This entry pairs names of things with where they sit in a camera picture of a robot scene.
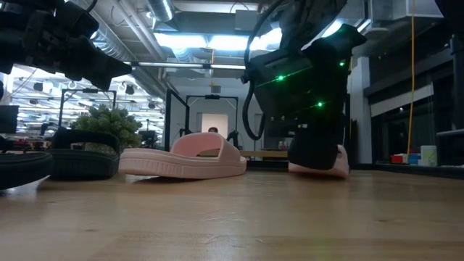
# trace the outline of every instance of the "potted plant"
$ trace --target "potted plant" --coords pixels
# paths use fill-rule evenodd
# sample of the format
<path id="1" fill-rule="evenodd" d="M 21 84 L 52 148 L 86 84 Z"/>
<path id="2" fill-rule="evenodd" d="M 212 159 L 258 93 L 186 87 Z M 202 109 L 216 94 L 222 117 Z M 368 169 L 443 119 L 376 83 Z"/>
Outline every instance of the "potted plant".
<path id="1" fill-rule="evenodd" d="M 134 116 L 129 116 L 126 109 L 109 110 L 103 104 L 99 108 L 91 107 L 87 115 L 80 116 L 71 128 L 84 131 L 95 131 L 109 133 L 116 136 L 120 142 L 120 152 L 128 147 L 139 147 L 141 137 L 136 134 L 136 131 L 142 126 L 137 122 Z M 87 150 L 97 150 L 99 152 L 112 151 L 106 145 L 101 144 L 86 144 Z"/>

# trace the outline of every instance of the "black slide sandal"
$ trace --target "black slide sandal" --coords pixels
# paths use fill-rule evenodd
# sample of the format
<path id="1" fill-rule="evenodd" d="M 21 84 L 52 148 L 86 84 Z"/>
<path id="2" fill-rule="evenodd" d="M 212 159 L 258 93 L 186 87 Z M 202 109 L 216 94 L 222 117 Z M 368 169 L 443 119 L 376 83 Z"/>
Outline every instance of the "black slide sandal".
<path id="1" fill-rule="evenodd" d="M 53 158 L 46 152 L 0 154 L 0 190 L 38 181 L 51 174 Z"/>
<path id="2" fill-rule="evenodd" d="M 71 149 L 71 144 L 91 142 L 113 148 L 116 155 Z M 51 149 L 54 169 L 51 178 L 98 180 L 117 173 L 120 153 L 119 140 L 111 134 L 85 130 L 60 129 L 53 136 Z"/>

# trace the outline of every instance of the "robotic arm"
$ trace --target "robotic arm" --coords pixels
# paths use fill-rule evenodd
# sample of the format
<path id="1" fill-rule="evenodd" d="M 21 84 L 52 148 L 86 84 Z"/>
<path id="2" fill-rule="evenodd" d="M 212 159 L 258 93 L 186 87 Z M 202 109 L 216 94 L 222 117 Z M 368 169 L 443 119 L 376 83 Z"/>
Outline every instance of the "robotic arm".
<path id="1" fill-rule="evenodd" d="M 311 170 L 330 170 L 340 153 L 352 49 L 367 39 L 357 28 L 342 25 L 333 35 L 304 49 L 334 20 L 347 0 L 294 0 L 281 14 L 280 49 L 249 60 L 254 36 L 282 2 L 275 2 L 261 17 L 245 51 L 242 82 L 249 82 L 243 109 L 245 130 L 250 138 L 258 140 L 265 124 L 268 128 L 289 128 L 296 133 L 289 150 L 290 163 Z M 248 123 L 253 94 L 264 114 L 257 135 Z"/>
<path id="2" fill-rule="evenodd" d="M 64 0 L 3 0 L 0 9 L 0 72 L 13 64 L 61 72 L 71 80 L 85 78 L 108 90 L 113 77 L 132 72 L 129 65 L 96 48 L 90 37 L 99 28 L 84 10 Z"/>

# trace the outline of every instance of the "pink slide sandal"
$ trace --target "pink slide sandal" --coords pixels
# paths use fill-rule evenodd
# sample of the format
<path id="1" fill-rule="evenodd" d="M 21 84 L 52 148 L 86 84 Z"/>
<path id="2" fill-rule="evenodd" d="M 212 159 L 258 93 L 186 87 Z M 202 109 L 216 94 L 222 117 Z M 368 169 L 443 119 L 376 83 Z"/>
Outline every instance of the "pink slide sandal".
<path id="1" fill-rule="evenodd" d="M 299 173 L 299 174 L 308 174 L 308 175 L 319 175 L 319 176 L 335 176 L 340 178 L 348 178 L 349 175 L 349 165 L 348 165 L 348 155 L 345 148 L 341 145 L 338 145 L 339 154 L 333 164 L 333 167 L 330 170 L 314 170 L 308 167 L 303 167 L 289 162 L 289 172 Z"/>
<path id="2" fill-rule="evenodd" d="M 220 149 L 217 157 L 197 157 L 200 152 Z M 217 133 L 193 133 L 174 143 L 171 152 L 154 149 L 126 149 L 120 156 L 119 171 L 131 175 L 173 178 L 224 178 L 242 175 L 247 160 Z"/>

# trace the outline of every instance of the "white container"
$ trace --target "white container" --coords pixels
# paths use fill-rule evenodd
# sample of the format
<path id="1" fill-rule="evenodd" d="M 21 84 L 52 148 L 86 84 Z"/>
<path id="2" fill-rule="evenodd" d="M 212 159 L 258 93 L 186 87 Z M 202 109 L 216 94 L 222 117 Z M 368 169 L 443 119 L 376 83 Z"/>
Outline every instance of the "white container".
<path id="1" fill-rule="evenodd" d="M 436 146 L 421 146 L 420 158 L 423 161 L 423 166 L 436 167 L 437 155 Z"/>

